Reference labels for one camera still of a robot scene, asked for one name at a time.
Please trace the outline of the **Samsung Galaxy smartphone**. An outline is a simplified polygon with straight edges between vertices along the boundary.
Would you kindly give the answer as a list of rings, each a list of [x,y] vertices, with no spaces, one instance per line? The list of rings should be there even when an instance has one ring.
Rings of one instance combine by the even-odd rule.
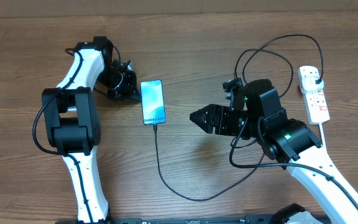
[[[163,87],[161,80],[140,83],[142,97],[142,115],[145,125],[166,122]]]

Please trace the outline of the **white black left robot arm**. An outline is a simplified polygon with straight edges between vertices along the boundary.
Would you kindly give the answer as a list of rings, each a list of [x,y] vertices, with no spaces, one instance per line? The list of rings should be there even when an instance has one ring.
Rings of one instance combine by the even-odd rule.
[[[110,100],[141,101],[133,63],[114,59],[117,51],[106,36],[95,36],[91,42],[66,49],[73,63],[55,88],[42,92],[42,107],[34,119],[37,125],[44,118],[52,147],[40,150],[61,156],[70,173],[78,206],[75,223],[114,221],[98,171],[101,123],[93,91],[101,84]]]

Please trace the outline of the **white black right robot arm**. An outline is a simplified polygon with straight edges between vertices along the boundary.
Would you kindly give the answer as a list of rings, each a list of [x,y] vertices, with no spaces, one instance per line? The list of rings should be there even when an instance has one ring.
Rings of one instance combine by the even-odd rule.
[[[318,202],[334,223],[358,223],[358,193],[339,172],[322,140],[302,121],[290,119],[268,79],[245,86],[223,85],[231,104],[210,104],[190,114],[206,133],[254,138],[270,166],[287,170]]]

